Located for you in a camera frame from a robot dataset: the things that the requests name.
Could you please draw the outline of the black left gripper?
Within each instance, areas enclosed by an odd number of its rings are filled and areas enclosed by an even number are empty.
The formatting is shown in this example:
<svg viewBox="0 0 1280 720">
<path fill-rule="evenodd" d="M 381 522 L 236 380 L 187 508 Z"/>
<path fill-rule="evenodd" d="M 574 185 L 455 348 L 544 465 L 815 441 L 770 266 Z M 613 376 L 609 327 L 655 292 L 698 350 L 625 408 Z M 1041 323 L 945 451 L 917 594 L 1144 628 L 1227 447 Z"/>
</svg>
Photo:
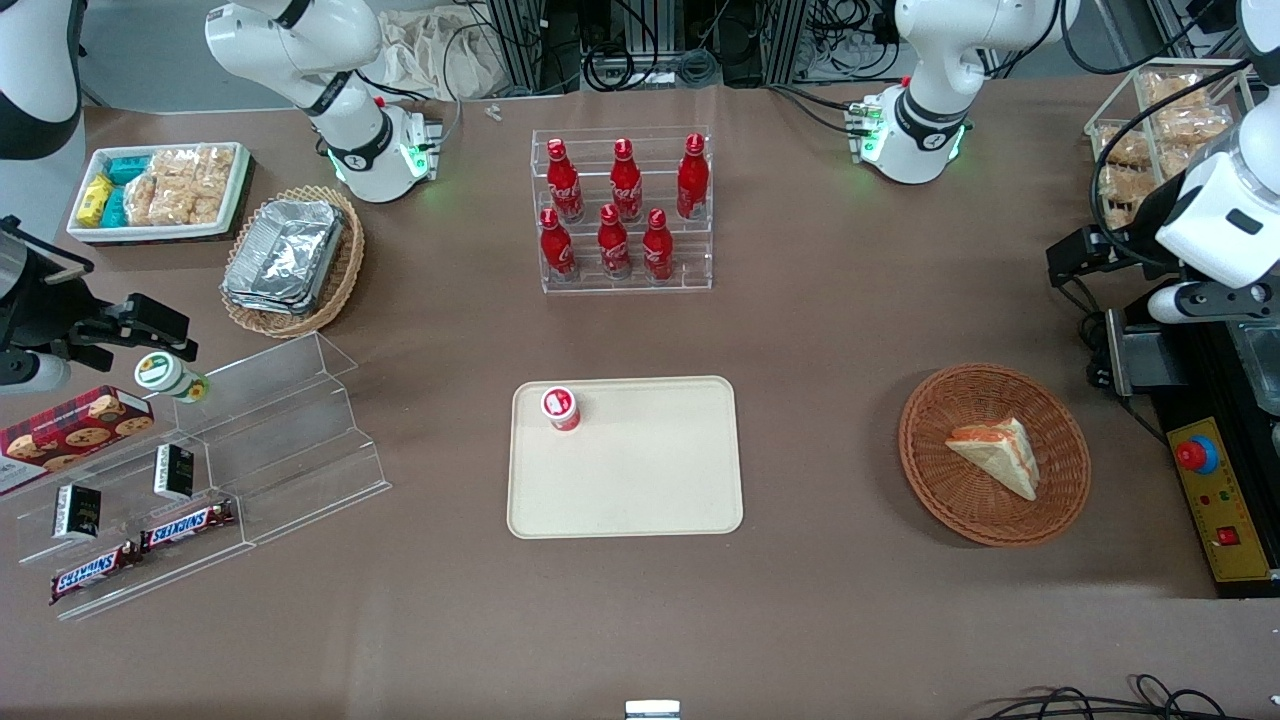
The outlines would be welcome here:
<svg viewBox="0 0 1280 720">
<path fill-rule="evenodd" d="M 1156 233 L 1172 213 L 1179 200 L 1180 184 L 1161 184 L 1138 206 L 1133 219 L 1124 225 L 1111 225 L 1098 197 L 1098 225 L 1084 225 L 1046 249 L 1050 286 L 1061 288 L 1073 278 L 1098 272 L 1116 272 L 1140 266 L 1147 281 L 1166 275 L 1189 281 L 1190 272 L 1172 251 L 1165 249 Z"/>
</svg>

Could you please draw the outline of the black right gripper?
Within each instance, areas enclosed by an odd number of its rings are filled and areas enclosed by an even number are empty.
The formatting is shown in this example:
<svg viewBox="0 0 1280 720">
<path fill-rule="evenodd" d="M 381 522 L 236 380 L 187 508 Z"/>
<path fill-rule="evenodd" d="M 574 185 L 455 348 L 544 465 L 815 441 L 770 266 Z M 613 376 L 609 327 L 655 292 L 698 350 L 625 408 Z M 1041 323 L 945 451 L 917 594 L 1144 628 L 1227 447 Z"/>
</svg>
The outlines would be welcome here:
<svg viewBox="0 0 1280 720">
<path fill-rule="evenodd" d="M 68 269 L 41 254 L 45 247 L 20 228 L 18 218 L 3 218 L 3 351 L 49 354 L 101 373 L 113 369 L 109 346 L 146 347 L 187 363 L 197 359 L 198 342 L 189 337 L 186 314 L 143 293 L 102 307 L 82 275 L 63 277 Z M 100 310 L 108 337 L 72 337 Z"/>
</svg>

